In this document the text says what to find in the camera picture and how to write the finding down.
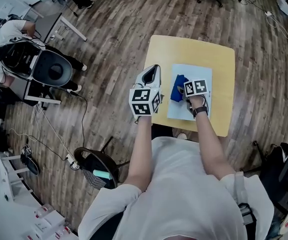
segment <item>yellow table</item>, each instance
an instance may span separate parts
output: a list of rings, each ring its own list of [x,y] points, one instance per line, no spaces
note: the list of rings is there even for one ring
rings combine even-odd
[[[190,131],[197,131],[194,121],[167,118],[170,99],[172,64],[189,64],[213,70],[210,122],[218,136],[227,136],[233,108],[235,85],[235,52],[233,49],[203,41],[153,35],[150,39],[145,67],[161,67],[163,103],[152,122]]]

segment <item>white t-shirt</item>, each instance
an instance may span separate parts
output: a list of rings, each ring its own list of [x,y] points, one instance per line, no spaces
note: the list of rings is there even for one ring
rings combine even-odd
[[[8,43],[10,39],[14,37],[18,38],[29,38],[28,36],[25,36],[21,33],[21,30],[23,29],[26,21],[24,20],[10,20],[6,22],[1,28],[0,28],[0,45]],[[39,41],[38,39],[33,39],[33,42],[37,43],[41,46],[41,49],[44,47],[44,43]],[[0,66],[0,82],[3,79],[4,73],[7,74],[7,72],[4,72],[2,67]]]
[[[217,180],[205,173],[196,142],[172,137],[152,141],[153,176],[147,190],[124,184],[102,188],[78,228],[89,240],[101,225],[126,210],[114,240],[246,240],[240,209],[234,201],[234,174]],[[257,219],[256,239],[264,240],[274,206],[258,176],[245,178],[248,203]]]

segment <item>wristwatch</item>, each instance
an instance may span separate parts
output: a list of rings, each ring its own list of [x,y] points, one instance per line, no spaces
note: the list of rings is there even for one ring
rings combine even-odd
[[[203,111],[205,111],[206,114],[208,115],[207,107],[205,107],[205,106],[200,106],[200,107],[194,109],[194,110],[193,110],[193,116],[194,116],[194,118],[196,117],[196,115],[197,115],[199,112],[203,112]]]

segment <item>power strip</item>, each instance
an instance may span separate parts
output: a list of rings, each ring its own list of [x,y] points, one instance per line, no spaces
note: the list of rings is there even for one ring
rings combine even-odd
[[[75,158],[71,154],[67,154],[66,160],[68,161],[69,166],[72,169],[75,169],[75,170],[79,169],[79,165],[77,164],[77,161],[75,160]]]

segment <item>wooden floor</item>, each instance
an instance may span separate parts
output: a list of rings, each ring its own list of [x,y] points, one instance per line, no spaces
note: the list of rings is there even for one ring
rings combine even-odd
[[[80,92],[88,100],[84,120],[85,146],[100,149],[114,136],[107,153],[116,162],[130,159],[136,134],[128,105],[129,89],[143,69],[151,35],[166,35],[208,41],[233,48],[236,54],[234,107],[229,134],[221,138],[229,162],[235,169],[260,163],[252,152],[252,141],[264,149],[271,143],[288,142],[288,39],[267,24],[264,13],[253,5],[223,0],[94,0],[92,9],[64,15],[87,36],[83,42],[72,31],[55,46],[88,65],[76,72],[74,80],[83,85]],[[276,0],[257,0],[257,5],[272,11],[288,30],[288,17]],[[70,152],[82,146],[81,118],[85,101],[57,91],[61,105],[51,105],[46,116]],[[36,113],[40,140],[57,151],[66,151],[42,114]],[[33,108],[11,106],[5,121],[7,129],[37,136]],[[189,133],[191,140],[196,133]],[[10,145],[16,153],[25,137],[10,132]],[[82,171],[72,171],[39,143],[29,142],[33,157],[41,167],[38,177],[25,174],[27,184],[43,203],[50,203],[77,229],[96,194]]]

